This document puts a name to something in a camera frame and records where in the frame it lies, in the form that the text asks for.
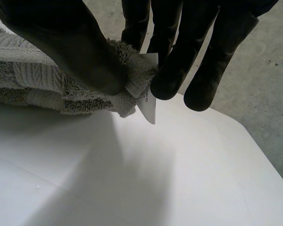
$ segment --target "gloved finger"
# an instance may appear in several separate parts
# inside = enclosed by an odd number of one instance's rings
[[[195,111],[208,109],[237,47],[257,25],[258,19],[241,5],[221,5],[213,35],[202,63],[188,86],[184,102]]]
[[[156,98],[168,100],[176,95],[218,11],[216,2],[184,1],[176,44],[151,83]]]
[[[169,55],[180,17],[183,0],[152,0],[154,31],[148,53],[158,53],[161,67]]]
[[[279,0],[226,0],[247,8],[255,17],[267,13]]]
[[[52,58],[76,82],[108,95],[116,95],[124,88],[126,71],[82,1],[68,0],[73,5],[65,11],[52,5],[53,2],[64,4],[61,0],[38,1],[56,9],[52,10],[54,14],[47,14],[36,8],[37,0],[19,0],[21,7],[30,7],[36,12],[30,17],[25,11],[21,14],[15,11],[16,7],[10,7],[17,6],[9,5],[11,1],[14,0],[0,0],[1,21]],[[38,19],[38,14],[47,15],[47,19]],[[59,20],[51,23],[56,15]],[[73,26],[67,22],[69,15],[74,16],[71,18],[75,21]]]
[[[122,41],[140,51],[148,28],[150,0],[122,0],[122,7],[126,19]]]

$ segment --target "gloved hand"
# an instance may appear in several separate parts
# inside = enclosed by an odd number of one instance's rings
[[[215,18],[202,63],[184,95],[192,110],[211,105],[222,75],[239,44],[257,25],[257,17],[278,0],[152,0],[154,33],[148,53],[158,52],[160,70],[151,84],[155,97],[174,97],[189,72]],[[122,0],[126,19],[122,40],[140,50],[149,21],[150,0]],[[179,35],[172,52],[180,13]]]
[[[0,0],[0,19],[91,90],[118,94],[126,71],[81,0]]]

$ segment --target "white paper card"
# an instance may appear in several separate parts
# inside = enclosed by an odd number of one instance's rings
[[[141,57],[149,61],[150,64],[156,69],[158,69],[158,54],[148,53],[141,54]],[[137,104],[143,116],[151,124],[155,124],[156,118],[156,98],[149,90],[142,96],[140,102]]]

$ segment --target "towel fold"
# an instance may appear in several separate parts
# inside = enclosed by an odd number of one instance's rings
[[[46,54],[23,38],[0,29],[0,103],[36,105],[63,114],[88,114],[98,110],[132,114],[149,89],[156,70],[131,46],[108,40],[128,71],[125,89],[108,96],[82,87]]]

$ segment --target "white surface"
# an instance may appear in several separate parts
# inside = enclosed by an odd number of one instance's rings
[[[177,95],[69,117],[0,105],[0,226],[283,226],[283,180],[247,131]]]

